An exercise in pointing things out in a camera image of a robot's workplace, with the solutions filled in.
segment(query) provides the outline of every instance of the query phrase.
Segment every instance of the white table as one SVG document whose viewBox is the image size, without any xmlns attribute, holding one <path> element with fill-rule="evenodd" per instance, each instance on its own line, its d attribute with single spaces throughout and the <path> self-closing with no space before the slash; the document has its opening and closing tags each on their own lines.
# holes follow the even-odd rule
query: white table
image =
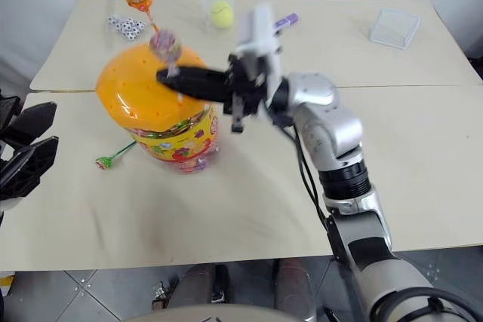
<svg viewBox="0 0 483 322">
<path fill-rule="evenodd" d="M 481 84 L 463 52 L 429 0 L 236 0 L 237 15 L 270 2 L 275 17 L 297 13 L 300 22 L 281 37 L 284 72 L 323 72 L 341 87 Z M 405 51 L 368 41 L 381 8 L 421 17 Z M 174 30 L 211 67 L 225 69 L 236 45 L 236 25 L 227 32 L 206 32 L 198 0 L 154 0 L 161 27 Z M 93 90 L 105 64 L 132 44 L 147 42 L 147 29 L 129 42 L 107 31 L 114 13 L 146 21 L 125 0 L 78 0 L 51 55 L 33 79 L 33 90 Z"/>
<path fill-rule="evenodd" d="M 371 181 L 395 250 L 480 244 L 483 87 L 360 87 L 342 101 L 365 126 Z M 108 171 L 94 159 L 130 142 L 94 93 L 53 100 L 60 138 L 41 185 L 5 213 L 0 270 L 121 268 L 330 254 L 295 151 L 272 126 L 221 120 L 217 164 L 166 171 L 135 146 Z"/>
</svg>

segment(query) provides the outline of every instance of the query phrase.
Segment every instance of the orange jar lid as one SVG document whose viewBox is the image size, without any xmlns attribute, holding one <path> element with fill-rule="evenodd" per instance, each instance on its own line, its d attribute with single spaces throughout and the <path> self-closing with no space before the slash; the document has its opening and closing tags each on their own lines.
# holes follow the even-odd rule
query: orange jar lid
<svg viewBox="0 0 483 322">
<path fill-rule="evenodd" d="M 183 47 L 178 66 L 206 67 L 202 59 Z M 178 96 L 156 81 L 156 73 L 167 68 L 142 44 L 113 58 L 97 80 L 96 92 L 109 115 L 122 127 L 164 131 L 201 112 L 206 102 Z"/>
</svg>

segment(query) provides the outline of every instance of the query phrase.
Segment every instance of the robotic arm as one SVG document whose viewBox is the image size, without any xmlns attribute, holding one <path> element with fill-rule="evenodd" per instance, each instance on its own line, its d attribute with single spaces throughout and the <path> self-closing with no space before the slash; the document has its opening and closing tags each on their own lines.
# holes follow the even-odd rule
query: robotic arm
<svg viewBox="0 0 483 322">
<path fill-rule="evenodd" d="M 325 218 L 313 199 L 315 206 L 334 256 L 351 269 L 371 320 L 466 320 L 442 299 L 483 320 L 457 296 L 432 288 L 415 267 L 391 252 L 389 228 L 363 159 L 360 120 L 340 105 L 336 87 L 323 75 L 281 76 L 281 48 L 272 25 L 271 10 L 264 5 L 243 19 L 240 42 L 225 72 L 181 67 L 177 75 L 168 77 L 162 70 L 157 78 L 182 94 L 222 102 L 224 113 L 232 116 L 233 132 L 243 131 L 243 117 L 256 114 L 260 104 L 260 112 L 289 137 L 285 128 L 294 127 L 296 144 L 300 132 L 330 216 Z M 297 152 L 303 157 L 300 142 Z"/>
</svg>

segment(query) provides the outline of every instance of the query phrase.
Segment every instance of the purple object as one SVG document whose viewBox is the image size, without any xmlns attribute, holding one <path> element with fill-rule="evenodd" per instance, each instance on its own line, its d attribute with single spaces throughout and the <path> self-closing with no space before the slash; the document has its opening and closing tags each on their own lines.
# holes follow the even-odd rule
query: purple object
<svg viewBox="0 0 483 322">
<path fill-rule="evenodd" d="M 274 28 L 275 30 L 280 30 L 287 28 L 289 26 L 293 26 L 296 22 L 298 22 L 299 16 L 295 13 L 287 15 L 285 18 L 280 19 L 277 23 L 275 23 Z"/>
</svg>

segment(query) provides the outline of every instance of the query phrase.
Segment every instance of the clear plastic box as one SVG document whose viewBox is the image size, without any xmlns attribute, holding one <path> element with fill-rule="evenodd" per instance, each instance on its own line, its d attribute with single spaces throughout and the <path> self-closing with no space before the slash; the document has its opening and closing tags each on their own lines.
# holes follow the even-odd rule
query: clear plastic box
<svg viewBox="0 0 483 322">
<path fill-rule="evenodd" d="M 406 49 L 419 25 L 420 18 L 416 15 L 394 9 L 382 9 L 371 29 L 369 39 L 376 43 Z"/>
</svg>

